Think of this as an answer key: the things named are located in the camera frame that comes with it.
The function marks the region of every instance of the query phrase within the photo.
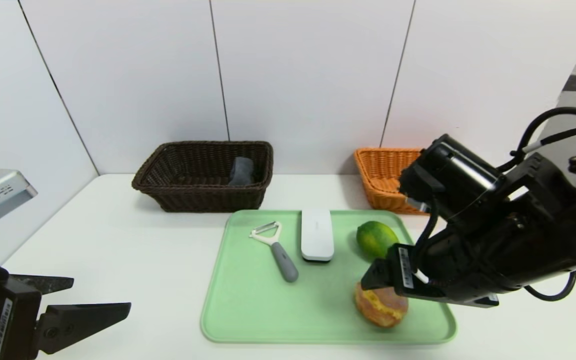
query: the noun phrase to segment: sticker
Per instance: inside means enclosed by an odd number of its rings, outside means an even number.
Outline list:
[[[4,307],[1,310],[0,317],[0,354],[2,353],[2,345],[4,344],[4,337],[6,336],[10,312],[12,312],[12,300],[7,298],[6,301],[4,301]]]
[[[399,248],[399,263],[401,264],[401,276],[404,281],[404,287],[414,289],[415,285],[412,281],[412,271],[410,269],[410,259],[407,248]]]

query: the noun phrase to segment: white cable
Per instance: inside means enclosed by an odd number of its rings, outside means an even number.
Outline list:
[[[430,282],[430,278],[426,276],[426,274],[421,272],[420,269],[417,269],[414,272],[414,276],[416,276],[416,278],[418,278],[423,284],[428,284]]]

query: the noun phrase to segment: green tray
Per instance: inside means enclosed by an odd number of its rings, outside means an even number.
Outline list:
[[[201,330],[213,342],[266,344],[439,344],[452,340],[457,322],[445,303],[409,299],[394,328],[379,328],[355,307],[354,286],[370,262],[355,239],[367,221],[390,226],[412,244],[402,220],[385,210],[332,210],[334,257],[306,262],[300,251],[301,211],[240,210],[232,214],[201,313]],[[267,244],[249,238],[258,226],[279,221],[279,243],[299,271],[284,281]]]

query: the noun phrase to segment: black cable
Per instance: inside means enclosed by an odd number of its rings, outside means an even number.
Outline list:
[[[413,273],[416,273],[419,269],[419,258],[421,253],[428,247],[428,239],[430,234],[433,233],[435,226],[437,225],[437,219],[439,218],[439,207],[437,206],[437,199],[435,196],[430,198],[430,219],[428,223],[425,224],[425,228],[419,235],[419,239],[416,240],[416,244],[412,248],[412,255],[410,256],[410,267]]]
[[[539,300],[559,301],[559,300],[562,300],[565,297],[567,297],[570,294],[570,292],[572,292],[572,289],[575,287],[575,283],[576,283],[576,271],[570,271],[570,274],[568,276],[568,281],[567,281],[566,285],[564,286],[564,289],[561,290],[561,292],[558,294],[544,295],[541,292],[535,290],[530,285],[524,286],[523,288],[526,289],[527,292],[529,292],[532,296],[534,296],[535,298],[537,298]]]
[[[568,138],[574,137],[574,136],[576,136],[576,128],[570,129],[570,130],[565,130],[562,132],[558,132],[558,133],[550,135],[550,136],[546,136],[543,139],[541,139],[539,142],[541,143],[542,146],[544,146],[544,145],[552,144],[554,142],[562,141],[564,139],[568,139]]]
[[[555,107],[554,109],[550,109],[545,111],[544,113],[537,116],[531,123],[526,127],[526,130],[523,132],[523,136],[519,141],[519,146],[517,146],[517,150],[510,151],[510,155],[512,159],[506,162],[505,164],[496,168],[496,170],[500,171],[501,173],[505,173],[509,171],[514,166],[518,166],[519,163],[523,162],[526,158],[526,154],[523,151],[528,143],[530,143],[530,139],[535,134],[537,128],[542,125],[546,120],[550,119],[551,117],[558,116],[558,115],[574,115],[576,116],[576,107]]]

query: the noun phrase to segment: gray cloth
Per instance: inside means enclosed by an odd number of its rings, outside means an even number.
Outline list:
[[[247,157],[235,157],[235,163],[230,170],[230,182],[228,185],[231,187],[245,187],[246,185],[252,184],[253,170],[254,164],[251,159]]]

